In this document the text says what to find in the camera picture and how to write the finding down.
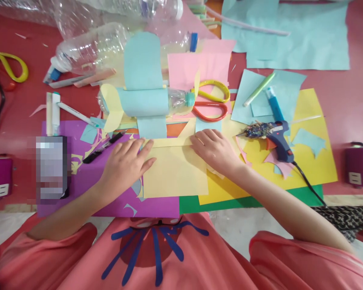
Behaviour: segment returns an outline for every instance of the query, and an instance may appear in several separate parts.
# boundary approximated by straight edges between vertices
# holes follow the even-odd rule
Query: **scissors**
[[[225,105],[225,103],[227,103],[230,100],[230,91],[229,88],[224,85],[223,83],[221,83],[220,81],[215,81],[215,80],[208,80],[208,81],[203,81],[199,84],[199,87],[203,87],[205,85],[214,85],[216,87],[218,87],[224,94],[225,94],[225,98],[221,99],[218,97],[215,97],[213,95],[210,95],[204,91],[199,90],[198,91],[198,95],[203,96],[209,100],[212,100],[213,102],[208,102],[208,101],[198,101],[195,102],[194,108],[192,109],[192,111],[203,121],[205,122],[218,122],[220,120],[222,120],[224,117],[226,117],[227,112],[228,112],[228,108]],[[222,114],[217,117],[217,118],[208,118],[206,116],[204,116],[202,113],[200,113],[197,109],[197,107],[216,107],[216,108],[220,108],[222,110]]]
[[[15,76],[6,58],[13,58],[19,62],[22,69],[22,73],[19,77]],[[9,76],[12,79],[10,80],[9,84],[4,88],[5,91],[12,91],[16,87],[16,83],[22,83],[27,80],[28,67],[21,58],[13,54],[0,52],[0,62],[3,64],[4,67],[4,70],[0,68],[0,74],[5,75],[6,77]]]

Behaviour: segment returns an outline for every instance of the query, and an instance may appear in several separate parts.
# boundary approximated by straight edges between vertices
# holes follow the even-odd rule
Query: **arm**
[[[100,180],[77,199],[37,224],[28,236],[35,240],[62,240],[77,232],[86,220],[125,192],[156,160],[145,161],[153,146],[144,139],[118,143],[111,151]]]
[[[206,129],[191,136],[191,142],[196,154],[258,200],[295,239],[354,253],[330,222],[244,164],[222,133]]]

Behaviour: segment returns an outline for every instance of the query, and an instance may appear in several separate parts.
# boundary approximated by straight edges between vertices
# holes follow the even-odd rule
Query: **child's right hand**
[[[191,148],[209,166],[226,177],[236,174],[244,163],[236,155],[229,140],[218,130],[205,129],[191,136]]]

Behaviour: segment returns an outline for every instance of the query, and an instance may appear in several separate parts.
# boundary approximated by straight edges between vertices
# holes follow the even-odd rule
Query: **green marker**
[[[251,104],[251,102],[255,99],[256,96],[270,83],[270,81],[274,78],[275,73],[272,73],[271,75],[267,76],[263,82],[258,86],[258,88],[255,89],[255,91],[250,95],[250,97],[246,100],[246,102],[243,103],[244,107],[247,107]]]

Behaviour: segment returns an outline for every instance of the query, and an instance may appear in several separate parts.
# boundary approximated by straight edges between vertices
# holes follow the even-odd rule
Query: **pink shirt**
[[[92,224],[59,242],[21,234],[0,259],[0,289],[363,289],[363,263],[344,251],[259,232],[249,262],[207,213],[158,221],[116,218],[93,246]]]

